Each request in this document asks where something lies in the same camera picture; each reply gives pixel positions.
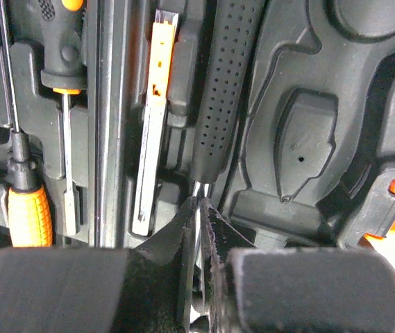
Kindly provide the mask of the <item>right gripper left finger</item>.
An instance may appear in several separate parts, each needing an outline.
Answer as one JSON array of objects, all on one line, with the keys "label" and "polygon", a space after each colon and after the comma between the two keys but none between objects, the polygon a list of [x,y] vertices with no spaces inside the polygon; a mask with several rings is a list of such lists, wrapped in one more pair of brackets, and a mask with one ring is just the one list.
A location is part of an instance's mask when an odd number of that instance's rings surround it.
[{"label": "right gripper left finger", "polygon": [[132,332],[189,331],[196,209],[187,198],[165,227],[132,250]]}]

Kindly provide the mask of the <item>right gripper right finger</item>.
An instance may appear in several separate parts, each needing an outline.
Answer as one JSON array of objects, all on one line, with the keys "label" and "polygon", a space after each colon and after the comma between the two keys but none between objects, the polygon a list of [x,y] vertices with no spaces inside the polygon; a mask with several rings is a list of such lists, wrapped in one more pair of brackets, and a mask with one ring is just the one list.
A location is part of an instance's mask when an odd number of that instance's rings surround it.
[{"label": "right gripper right finger", "polygon": [[209,198],[199,203],[203,260],[203,301],[210,332],[239,332],[233,274],[226,268],[229,252],[255,246],[219,213]]}]

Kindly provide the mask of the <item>small orange precision screwdriver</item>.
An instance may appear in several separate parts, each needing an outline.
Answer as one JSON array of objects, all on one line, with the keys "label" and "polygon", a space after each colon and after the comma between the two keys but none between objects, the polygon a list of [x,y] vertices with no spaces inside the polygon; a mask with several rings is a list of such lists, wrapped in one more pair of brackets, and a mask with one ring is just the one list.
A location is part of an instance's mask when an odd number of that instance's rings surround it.
[{"label": "small orange precision screwdriver", "polygon": [[156,10],[152,28],[148,85],[137,174],[132,232],[142,237],[150,233],[156,173],[167,108],[167,88],[179,14]]}]

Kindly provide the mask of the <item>black plastic tool case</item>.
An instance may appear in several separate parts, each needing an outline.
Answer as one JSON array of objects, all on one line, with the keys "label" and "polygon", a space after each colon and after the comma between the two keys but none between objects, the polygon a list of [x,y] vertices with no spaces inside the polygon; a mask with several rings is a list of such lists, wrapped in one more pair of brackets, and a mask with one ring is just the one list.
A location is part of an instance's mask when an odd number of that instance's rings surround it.
[{"label": "black plastic tool case", "polygon": [[[193,196],[192,151],[218,1],[84,1],[87,88],[72,96],[80,230],[65,233],[60,94],[44,86],[38,1],[4,1],[19,125],[56,246],[134,248]],[[354,248],[395,223],[395,1],[266,1],[226,168],[210,198],[261,249]],[[179,14],[150,233],[132,232],[156,10]],[[0,248],[12,245],[0,32]]]}]

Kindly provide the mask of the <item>small hammer black grip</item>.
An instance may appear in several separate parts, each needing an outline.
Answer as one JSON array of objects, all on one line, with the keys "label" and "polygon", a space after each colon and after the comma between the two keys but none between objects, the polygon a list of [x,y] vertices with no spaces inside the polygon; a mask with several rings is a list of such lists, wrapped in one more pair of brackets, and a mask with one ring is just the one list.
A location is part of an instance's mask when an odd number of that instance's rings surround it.
[{"label": "small hammer black grip", "polygon": [[266,7],[266,1],[218,1],[215,11],[190,171],[196,200],[194,261],[201,269],[193,306],[199,314],[207,312],[201,204],[227,165],[244,80]]}]

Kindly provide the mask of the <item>black orange screwdriver large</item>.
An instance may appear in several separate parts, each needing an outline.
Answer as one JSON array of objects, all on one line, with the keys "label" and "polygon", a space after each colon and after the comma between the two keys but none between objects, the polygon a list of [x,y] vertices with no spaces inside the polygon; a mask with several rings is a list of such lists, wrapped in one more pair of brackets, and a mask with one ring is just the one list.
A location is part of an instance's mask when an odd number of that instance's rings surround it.
[{"label": "black orange screwdriver large", "polygon": [[62,136],[66,190],[65,233],[74,236],[80,230],[78,191],[73,179],[72,96],[87,88],[82,61],[84,1],[38,1],[44,45],[42,84],[62,97]]}]

